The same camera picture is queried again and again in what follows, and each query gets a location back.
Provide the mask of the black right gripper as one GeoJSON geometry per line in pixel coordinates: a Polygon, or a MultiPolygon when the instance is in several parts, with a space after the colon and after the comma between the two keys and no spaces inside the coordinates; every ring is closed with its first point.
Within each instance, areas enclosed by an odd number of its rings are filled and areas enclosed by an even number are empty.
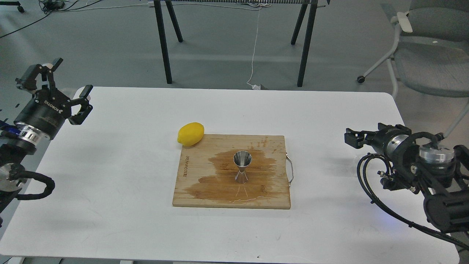
{"type": "Polygon", "coordinates": [[[392,154],[397,147],[412,134],[412,130],[404,125],[377,124],[377,131],[354,131],[346,128],[344,142],[355,149],[364,145],[371,145],[376,153],[392,159],[392,154]]]}

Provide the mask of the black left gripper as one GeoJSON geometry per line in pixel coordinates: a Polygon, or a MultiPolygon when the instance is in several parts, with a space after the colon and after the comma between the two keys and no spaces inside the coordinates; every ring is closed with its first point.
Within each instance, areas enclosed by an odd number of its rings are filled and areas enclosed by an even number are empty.
{"type": "Polygon", "coordinates": [[[22,77],[15,79],[16,88],[29,92],[33,97],[18,114],[14,124],[17,127],[29,125],[39,129],[49,140],[55,138],[67,118],[72,125],[81,125],[93,109],[88,99],[93,85],[86,85],[79,97],[73,100],[57,89],[53,73],[62,62],[63,58],[56,58],[51,67],[30,65],[22,77]],[[41,76],[42,81],[48,82],[45,90],[37,90],[38,76],[41,76]],[[80,105],[80,110],[71,115],[71,107],[76,105],[80,105]]]}

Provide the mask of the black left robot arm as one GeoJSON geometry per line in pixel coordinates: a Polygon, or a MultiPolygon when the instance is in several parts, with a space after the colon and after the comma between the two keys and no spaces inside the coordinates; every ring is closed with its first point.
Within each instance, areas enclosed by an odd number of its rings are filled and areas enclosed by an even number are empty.
{"type": "Polygon", "coordinates": [[[1,122],[1,211],[13,199],[43,199],[52,194],[54,180],[26,170],[21,162],[25,156],[35,154],[40,140],[53,140],[66,120],[72,125],[81,125],[93,110],[89,103],[92,85],[85,86],[76,99],[56,87],[53,74],[62,62],[62,58],[56,58],[52,63],[31,65],[16,79],[16,87],[29,92],[32,98],[13,125],[1,122]]]}

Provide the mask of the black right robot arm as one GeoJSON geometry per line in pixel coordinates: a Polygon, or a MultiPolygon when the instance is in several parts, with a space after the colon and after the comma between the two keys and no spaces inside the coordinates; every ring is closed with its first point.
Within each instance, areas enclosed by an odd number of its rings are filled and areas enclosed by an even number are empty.
{"type": "Polygon", "coordinates": [[[407,189],[424,195],[423,208],[427,221],[443,233],[468,231],[468,148],[441,144],[443,135],[412,133],[404,125],[378,123],[377,131],[346,129],[344,141],[356,149],[370,145],[374,154],[362,157],[357,175],[366,193],[377,202],[366,180],[366,167],[376,158],[385,164],[379,171],[380,183],[386,190],[407,189]]]}

